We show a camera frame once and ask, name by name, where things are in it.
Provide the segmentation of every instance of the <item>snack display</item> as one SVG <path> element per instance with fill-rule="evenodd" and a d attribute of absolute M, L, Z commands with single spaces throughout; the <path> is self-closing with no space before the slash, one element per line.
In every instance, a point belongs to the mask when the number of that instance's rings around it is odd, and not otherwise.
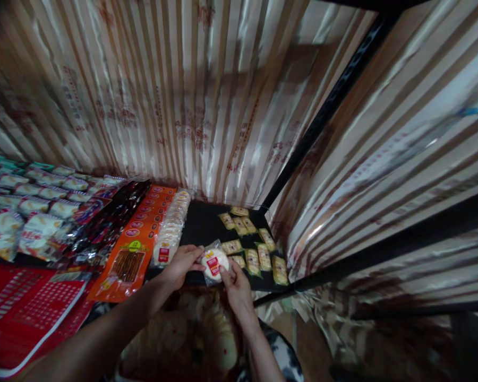
<path fill-rule="evenodd" d="M 226 241 L 225 243 L 221 243 L 221 246 L 227 255 L 231 255 L 243 250 L 243 246 L 239 240 Z"/>
<path fill-rule="evenodd" d="M 257 251 L 254 249 L 246 249 L 246 264 L 249 274 L 252 276 L 262 277 L 262 273 L 260 273 L 260 262 L 259 262 L 259 255 L 257 255 Z"/>
<path fill-rule="evenodd" d="M 232 220 L 231 216 L 228 213 L 223 213 L 218 215 L 221 221 L 223 222 L 223 225 L 225 226 L 226 229 L 231 230 L 235 228 L 234 221 Z"/>
<path fill-rule="evenodd" d="M 270 252 L 276 250 L 275 241 L 272 239 L 271 235 L 269 234 L 269 231 L 266 228 L 259 229 L 259 235 L 262 238 L 262 241 L 266 243 L 267 248 Z"/>
<path fill-rule="evenodd" d="M 241 207 L 232 207 L 230 212 L 236 216 L 250 216 L 250 211 Z"/>
<path fill-rule="evenodd" d="M 278 285 L 288 285 L 287 265 L 281 257 L 272 258 L 272 276 Z"/>

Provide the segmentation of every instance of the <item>person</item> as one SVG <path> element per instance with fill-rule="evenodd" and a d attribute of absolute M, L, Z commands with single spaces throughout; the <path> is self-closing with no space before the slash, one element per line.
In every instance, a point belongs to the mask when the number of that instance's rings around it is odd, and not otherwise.
<path fill-rule="evenodd" d="M 188 271 L 204 271 L 200 264 L 203 247 L 181 246 L 171 263 L 134 295 L 85 326 L 39 360 L 16 381 L 97 382 L 111 372 L 122 350 L 163 306 L 168 297 L 180 289 Z M 285 381 L 277 359 L 261 327 L 251 296 L 250 283 L 239 265 L 231 261 L 228 272 L 220 274 L 228 301 L 244 333 L 249 348 L 250 370 L 241 372 L 238 380 L 259 382 Z M 301 367 L 296 365 L 302 380 Z"/>

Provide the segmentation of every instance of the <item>packaged bread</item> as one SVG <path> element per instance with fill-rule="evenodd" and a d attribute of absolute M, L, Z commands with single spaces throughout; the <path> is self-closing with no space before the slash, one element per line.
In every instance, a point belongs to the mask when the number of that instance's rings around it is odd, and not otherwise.
<path fill-rule="evenodd" d="M 253 225 L 250 218 L 241 218 L 242 222 L 244 223 L 248 233 L 257 233 L 257 228 Z"/>
<path fill-rule="evenodd" d="M 243 250 L 243 246 L 238 239 L 221 243 L 221 246 L 227 255 L 231 255 Z"/>
<path fill-rule="evenodd" d="M 269 248 L 267 244 L 255 243 L 257 246 L 257 252 L 259 254 L 260 270 L 272 271 L 271 257 L 269 256 Z"/>
<path fill-rule="evenodd" d="M 246 249 L 244 255 L 246 256 L 246 265 L 249 274 L 252 276 L 262 277 L 262 273 L 260 273 L 259 255 L 257 254 L 257 251 L 254 249 Z"/>
<path fill-rule="evenodd" d="M 271 235 L 269 234 L 269 231 L 266 228 L 259 229 L 259 235 L 262 238 L 262 241 L 266 243 L 267 248 L 270 252 L 276 250 L 275 241 L 272 239 Z"/>
<path fill-rule="evenodd" d="M 281 257 L 272 258 L 272 277 L 278 285 L 288 285 L 287 264 Z"/>
<path fill-rule="evenodd" d="M 235 224 L 235 230 L 239 236 L 248 234 L 248 228 L 246 228 L 241 218 L 233 218 L 232 221 Z"/>
<path fill-rule="evenodd" d="M 241 207 L 232 207 L 230 212 L 237 216 L 250 216 L 250 211 Z"/>

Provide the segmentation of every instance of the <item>orange package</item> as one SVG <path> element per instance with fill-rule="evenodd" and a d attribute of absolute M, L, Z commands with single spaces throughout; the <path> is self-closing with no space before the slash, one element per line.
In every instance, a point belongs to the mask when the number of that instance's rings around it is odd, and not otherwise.
<path fill-rule="evenodd" d="M 152 186 L 113 247 L 106 267 L 92 286 L 87 300 L 122 302 L 143 285 L 143 278 L 156 244 L 159 226 L 172 197 L 151 192 Z"/>

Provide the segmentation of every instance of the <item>black shelf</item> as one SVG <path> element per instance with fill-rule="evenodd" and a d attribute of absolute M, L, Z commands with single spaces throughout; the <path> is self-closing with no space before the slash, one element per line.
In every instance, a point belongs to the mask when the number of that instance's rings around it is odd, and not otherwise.
<path fill-rule="evenodd" d="M 266 217 L 260 211 L 249 210 L 250 220 L 257 229 L 267 228 L 272 236 L 272 232 L 267 224 Z M 195 244 L 196 246 L 203 245 L 204 247 L 211 244 L 216 239 L 221 242 L 239 239 L 243 248 L 257 249 L 255 242 L 262 242 L 260 236 L 256 233 L 254 235 L 246 235 L 239 237 L 235 230 L 227 230 L 219 214 L 230 212 L 230 206 L 209 204 L 203 202 L 191 202 L 187 211 L 186 223 L 182 231 L 180 245 Z M 271 257 L 282 257 L 278 251 L 271 253 Z M 243 270 L 248 277 L 252 290 L 265 292 L 281 292 L 284 287 L 276 285 L 272 278 L 272 272 L 262 272 L 262 278 L 251 276 L 247 270 Z M 161 272 L 160 269 L 147 270 L 146 280 L 150 280 Z M 190 285 L 205 285 L 203 274 L 201 272 L 189 272 L 186 276 L 186 284 Z"/>

